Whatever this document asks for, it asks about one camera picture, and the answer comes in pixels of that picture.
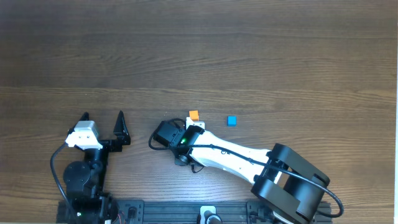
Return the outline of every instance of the brown tabletop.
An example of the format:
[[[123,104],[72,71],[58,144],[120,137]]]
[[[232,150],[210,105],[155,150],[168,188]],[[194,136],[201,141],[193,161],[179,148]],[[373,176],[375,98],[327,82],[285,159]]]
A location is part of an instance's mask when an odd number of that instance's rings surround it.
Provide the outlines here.
[[[346,207],[335,223],[390,224],[396,37],[393,0],[0,1],[0,221],[55,221],[50,156],[84,111],[103,138],[124,111],[115,197],[255,198],[239,177],[148,148],[160,121],[199,110],[220,138],[286,144],[322,170]],[[58,176],[82,156],[64,150]]]

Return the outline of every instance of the blue cube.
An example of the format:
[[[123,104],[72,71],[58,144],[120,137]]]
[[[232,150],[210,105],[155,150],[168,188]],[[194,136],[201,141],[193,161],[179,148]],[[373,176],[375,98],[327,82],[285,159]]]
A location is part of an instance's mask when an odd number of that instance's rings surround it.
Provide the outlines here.
[[[226,125],[230,126],[230,127],[235,127],[236,126],[236,116],[228,116]]]

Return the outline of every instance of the small block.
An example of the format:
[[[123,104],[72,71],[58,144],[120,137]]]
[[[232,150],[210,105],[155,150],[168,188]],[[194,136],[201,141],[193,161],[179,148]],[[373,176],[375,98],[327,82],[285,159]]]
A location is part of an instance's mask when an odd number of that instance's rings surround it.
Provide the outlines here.
[[[230,126],[230,127],[235,127],[236,126],[236,116],[228,116],[226,125]]]
[[[199,113],[198,111],[189,111],[189,117],[192,121],[199,121]]]

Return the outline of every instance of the wood grain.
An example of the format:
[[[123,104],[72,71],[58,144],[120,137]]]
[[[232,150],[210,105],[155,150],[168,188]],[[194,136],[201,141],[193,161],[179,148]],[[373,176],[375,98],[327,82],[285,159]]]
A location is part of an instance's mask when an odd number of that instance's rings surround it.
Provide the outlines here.
[[[117,198],[255,198],[238,177],[192,174],[147,147],[161,120],[199,110],[223,139],[286,144],[325,172],[346,207],[334,223],[392,223],[396,9],[393,0],[0,0],[0,221],[55,221],[49,159],[84,111],[103,138],[124,111],[132,145],[110,156],[105,186]],[[231,114],[236,128],[226,127]],[[57,173],[81,157],[64,150]]]

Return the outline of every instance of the orange block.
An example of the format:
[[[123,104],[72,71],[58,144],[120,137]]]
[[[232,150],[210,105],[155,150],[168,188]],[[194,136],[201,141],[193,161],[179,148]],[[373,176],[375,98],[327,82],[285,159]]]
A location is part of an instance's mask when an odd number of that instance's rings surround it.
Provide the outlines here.
[[[192,121],[199,121],[199,113],[198,111],[189,111],[189,117]]]

